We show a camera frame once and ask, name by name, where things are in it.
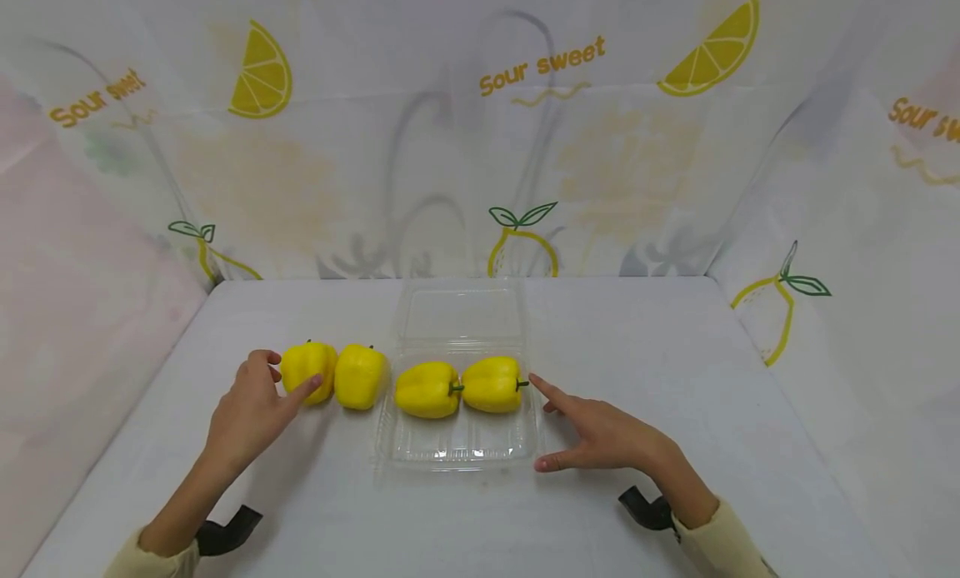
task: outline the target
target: black clamp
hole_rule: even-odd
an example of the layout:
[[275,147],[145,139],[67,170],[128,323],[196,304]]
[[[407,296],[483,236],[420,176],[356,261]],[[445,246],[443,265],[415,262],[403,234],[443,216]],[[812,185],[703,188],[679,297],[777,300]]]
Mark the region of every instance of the black clamp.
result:
[[238,548],[250,538],[253,528],[257,528],[261,519],[262,514],[241,505],[226,526],[220,526],[215,521],[204,521],[196,536],[200,556],[216,557]]
[[647,530],[666,530],[670,528],[676,532],[673,525],[673,511],[665,498],[659,496],[651,503],[646,497],[640,494],[637,487],[630,487],[623,492],[617,499],[620,504],[627,508],[627,513],[640,526]]

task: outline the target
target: bell pepper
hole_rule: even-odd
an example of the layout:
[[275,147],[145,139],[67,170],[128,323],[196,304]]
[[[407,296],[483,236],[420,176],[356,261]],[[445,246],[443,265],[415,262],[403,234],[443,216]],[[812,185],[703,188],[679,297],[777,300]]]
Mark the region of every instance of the bell pepper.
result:
[[323,384],[303,402],[305,406],[315,406],[326,401],[333,393],[336,365],[337,350],[327,343],[307,341],[302,345],[291,346],[280,358],[283,388],[290,393],[311,377],[322,375]]
[[436,420],[460,407],[457,370],[443,361],[429,361],[406,370],[397,378],[393,401],[411,416]]
[[350,344],[340,351],[334,371],[337,401],[349,409],[370,409],[377,401],[380,385],[390,372],[390,362],[373,345]]
[[523,401],[520,364],[512,357],[488,357],[463,372],[463,402],[492,414],[516,411]]

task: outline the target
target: lemon slice print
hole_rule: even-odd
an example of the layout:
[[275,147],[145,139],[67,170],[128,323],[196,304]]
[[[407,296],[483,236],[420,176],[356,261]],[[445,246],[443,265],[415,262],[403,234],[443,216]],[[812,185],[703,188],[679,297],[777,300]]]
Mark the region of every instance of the lemon slice print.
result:
[[[557,202],[554,201],[534,207],[519,219],[506,207],[490,208],[491,216],[494,220],[497,220],[497,224],[503,227],[503,232],[500,232],[500,240],[493,246],[490,257],[487,259],[487,276],[499,276],[501,270],[505,270],[508,275],[525,275],[520,268],[523,267],[524,262],[531,262],[532,267],[536,263],[538,252],[546,252],[548,259],[543,269],[543,275],[554,277],[557,275],[560,263],[557,260],[557,252],[554,251],[548,240],[535,232],[518,230],[521,226],[537,224],[556,206]],[[526,252],[523,250],[523,244],[526,243],[532,243],[537,249],[531,256],[525,255]]]
[[741,307],[737,316],[757,344],[763,363],[768,367],[777,363],[786,349],[790,340],[790,326],[793,324],[794,299],[783,283],[803,295],[833,295],[815,277],[790,274],[790,264],[795,255],[797,242],[790,247],[779,273],[749,284],[731,302],[733,309]]
[[290,103],[294,90],[290,64],[266,28],[253,20],[250,25],[242,71],[227,110],[242,117],[277,116]]
[[747,59],[759,27],[760,0],[747,0],[657,86],[669,96],[690,97],[721,83]]

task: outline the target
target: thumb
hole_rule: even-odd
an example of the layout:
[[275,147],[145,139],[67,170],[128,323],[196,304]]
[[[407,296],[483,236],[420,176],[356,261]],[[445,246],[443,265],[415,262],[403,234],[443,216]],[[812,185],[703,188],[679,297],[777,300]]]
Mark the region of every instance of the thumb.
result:
[[571,448],[571,450],[557,451],[537,459],[534,462],[534,470],[541,472],[569,470],[570,468],[577,468],[579,461],[579,447]]
[[283,404],[290,406],[296,411],[303,405],[303,402],[306,401],[306,397],[313,395],[314,391],[320,388],[321,384],[323,384],[323,376],[318,374],[311,376],[309,381],[304,381],[299,384],[297,388],[291,390],[290,393],[284,397]]

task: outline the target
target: white table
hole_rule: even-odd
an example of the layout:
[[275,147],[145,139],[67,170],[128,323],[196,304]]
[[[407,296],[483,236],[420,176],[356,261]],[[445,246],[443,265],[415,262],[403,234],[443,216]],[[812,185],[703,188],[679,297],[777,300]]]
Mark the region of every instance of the white table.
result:
[[[672,435],[783,576],[888,576],[712,280],[526,288],[531,368]],[[25,576],[99,576],[183,478],[248,351],[306,338],[389,349],[400,290],[399,281],[222,284]],[[637,472],[378,477],[377,420],[336,404],[301,414],[212,516],[225,523],[246,503],[264,520],[238,551],[204,560],[200,576],[694,576],[672,534],[646,532],[619,508],[632,484],[657,494]],[[562,422],[545,427],[546,448],[561,447]]]

